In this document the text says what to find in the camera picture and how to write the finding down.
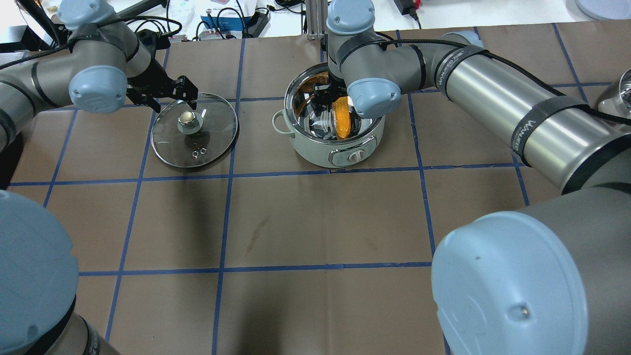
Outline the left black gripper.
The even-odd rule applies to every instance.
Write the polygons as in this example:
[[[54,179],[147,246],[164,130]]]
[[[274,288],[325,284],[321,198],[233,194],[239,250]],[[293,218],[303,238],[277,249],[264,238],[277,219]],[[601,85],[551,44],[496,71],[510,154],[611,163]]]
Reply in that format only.
[[[157,114],[162,108],[157,99],[171,98],[183,101],[195,111],[198,107],[198,88],[185,75],[172,79],[158,62],[149,63],[148,67],[137,76],[128,78],[127,98],[136,106],[146,106]]]

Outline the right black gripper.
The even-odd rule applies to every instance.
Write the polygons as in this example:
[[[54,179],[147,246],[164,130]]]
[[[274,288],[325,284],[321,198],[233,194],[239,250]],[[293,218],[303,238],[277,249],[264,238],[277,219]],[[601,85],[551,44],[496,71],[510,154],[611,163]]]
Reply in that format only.
[[[333,103],[340,97],[347,96],[347,86],[340,81],[313,84],[313,110],[333,111]]]

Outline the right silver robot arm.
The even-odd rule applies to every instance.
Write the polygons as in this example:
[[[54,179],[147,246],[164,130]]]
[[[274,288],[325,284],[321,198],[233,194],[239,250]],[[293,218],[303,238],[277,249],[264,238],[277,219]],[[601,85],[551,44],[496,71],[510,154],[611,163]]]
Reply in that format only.
[[[329,355],[570,355],[576,308],[590,312],[584,354],[630,353],[630,196],[596,188],[536,204],[519,167],[330,175],[321,204],[331,241],[359,227],[388,241],[410,229],[422,197],[430,266],[346,264],[325,272]]]

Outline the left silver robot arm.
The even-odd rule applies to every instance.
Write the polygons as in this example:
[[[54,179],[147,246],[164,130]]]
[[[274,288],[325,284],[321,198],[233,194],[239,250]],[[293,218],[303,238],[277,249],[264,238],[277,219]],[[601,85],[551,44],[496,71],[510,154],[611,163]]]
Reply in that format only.
[[[106,0],[63,0],[70,32],[53,50],[1,56],[1,353],[114,355],[76,313],[79,265],[72,241],[46,209],[79,111],[110,114],[127,103],[160,111],[159,98],[195,107],[198,88],[172,79],[156,50],[171,33],[135,33]]]

